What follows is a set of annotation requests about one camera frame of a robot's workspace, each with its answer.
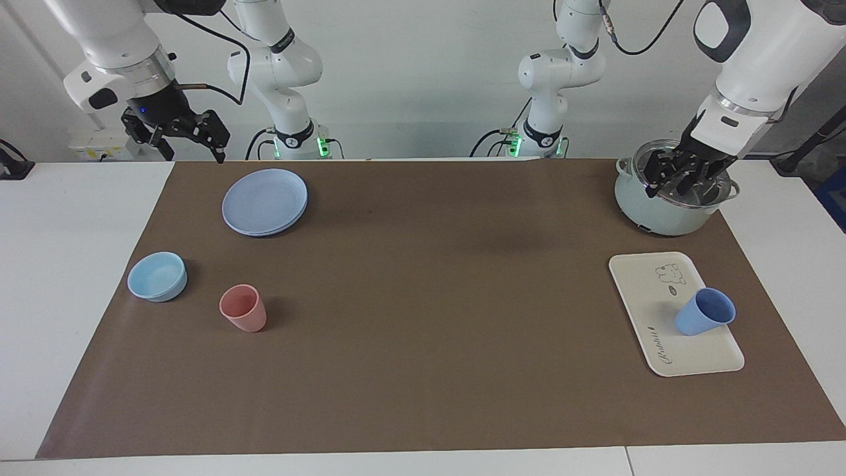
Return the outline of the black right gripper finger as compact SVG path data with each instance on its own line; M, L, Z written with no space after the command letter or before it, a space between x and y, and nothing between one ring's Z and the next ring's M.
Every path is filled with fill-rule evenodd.
M136 144L150 145L161 154L166 161L173 160L173 149L164 139L163 131L156 127L153 132L148 129L145 123L135 114L122 114L121 121L125 133L133 139Z
M214 110L196 114L193 119L194 142L211 151L215 162L222 165L226 159L225 149L231 137L229 130Z

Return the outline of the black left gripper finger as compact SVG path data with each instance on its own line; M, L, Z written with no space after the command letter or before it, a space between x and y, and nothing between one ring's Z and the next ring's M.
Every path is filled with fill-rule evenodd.
M674 194L688 196L700 184L710 184L724 171L723 162L675 162Z
M646 195L655 198L667 183L677 180L685 172L685 158L680 151L653 151L644 166Z

